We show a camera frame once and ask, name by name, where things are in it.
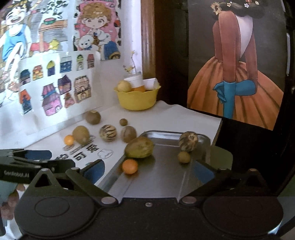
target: small orange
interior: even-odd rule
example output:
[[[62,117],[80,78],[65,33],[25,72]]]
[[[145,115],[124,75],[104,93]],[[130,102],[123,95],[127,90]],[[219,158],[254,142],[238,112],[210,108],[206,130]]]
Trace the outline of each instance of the small orange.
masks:
[[[67,135],[63,139],[63,142],[65,143],[65,145],[71,146],[74,144],[74,137],[72,135]]]
[[[138,170],[138,163],[137,161],[133,159],[127,159],[125,162],[122,164],[122,170],[126,174],[133,174],[136,173]]]

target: cartoon boy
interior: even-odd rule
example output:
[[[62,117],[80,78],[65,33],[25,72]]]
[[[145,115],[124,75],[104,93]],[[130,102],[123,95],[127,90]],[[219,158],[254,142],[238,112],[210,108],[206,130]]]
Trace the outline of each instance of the cartoon boy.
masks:
[[[1,79],[8,78],[8,68],[12,63],[11,83],[13,83],[19,61],[24,57],[29,57],[32,44],[31,31],[26,24],[21,24],[21,21],[30,14],[30,8],[31,2],[28,0],[15,1],[5,9],[3,16],[2,24],[6,24],[9,28],[0,38],[0,48],[3,46],[2,59],[6,62]]]
[[[100,29],[111,21],[112,11],[103,3],[89,3],[82,9],[80,18],[82,23],[90,28],[87,34],[98,38],[104,59],[120,58],[118,47],[115,42],[111,41],[110,34]]]

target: paper sheet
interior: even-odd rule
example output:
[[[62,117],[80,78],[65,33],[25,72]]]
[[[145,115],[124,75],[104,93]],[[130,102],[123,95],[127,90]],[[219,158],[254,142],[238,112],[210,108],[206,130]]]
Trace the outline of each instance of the paper sheet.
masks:
[[[178,105],[168,105],[165,102],[157,102],[156,105],[145,111],[128,111],[122,109],[119,105],[109,108],[101,113],[101,122],[98,125],[89,125],[85,120],[72,125],[62,131],[59,131],[43,140],[31,145],[31,150],[50,150],[53,159],[73,159],[76,166],[84,168],[89,162],[97,159],[103,159],[105,163],[104,176],[111,170],[124,153],[126,144],[119,138],[122,126],[119,124],[121,118],[128,120],[129,125],[133,126],[137,135],[149,130],[162,130],[171,132],[194,131],[204,134],[211,140],[215,138],[221,119],[197,113]],[[104,142],[99,137],[99,129],[106,124],[116,127],[118,137],[113,142]],[[92,135],[92,142],[87,146],[75,146],[65,148],[63,139],[71,134],[75,127],[86,126]]]
[[[21,60],[19,110],[27,134],[102,105],[99,53],[76,51]]]

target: stainless steel tray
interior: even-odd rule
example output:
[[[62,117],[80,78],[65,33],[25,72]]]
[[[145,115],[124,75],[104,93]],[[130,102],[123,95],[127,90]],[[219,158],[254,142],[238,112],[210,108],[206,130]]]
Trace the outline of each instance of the stainless steel tray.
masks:
[[[208,163],[210,139],[198,134],[199,144],[191,153],[189,164],[180,164],[177,155],[180,152],[178,140],[182,133],[148,131],[141,136],[155,144],[153,155],[138,160],[138,171],[126,175],[122,171],[122,156],[112,170],[98,185],[120,202],[122,198],[170,198],[178,200],[202,185],[195,174],[196,161]]]

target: kiwi fruit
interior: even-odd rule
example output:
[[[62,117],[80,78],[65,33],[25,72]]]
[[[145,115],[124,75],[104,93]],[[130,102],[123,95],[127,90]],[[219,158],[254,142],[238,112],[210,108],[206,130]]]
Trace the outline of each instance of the kiwi fruit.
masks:
[[[137,133],[134,127],[125,126],[121,131],[121,139],[125,143],[129,143],[131,140],[137,137]]]
[[[76,127],[72,133],[72,136],[74,137],[75,141],[81,145],[85,145],[90,141],[90,133],[84,126]]]
[[[95,110],[91,110],[85,113],[85,120],[91,125],[99,124],[100,119],[101,119],[101,116],[99,112]]]
[[[121,126],[126,126],[126,125],[128,125],[128,121],[127,121],[125,118],[122,118],[122,119],[120,120],[120,125],[121,125]]]

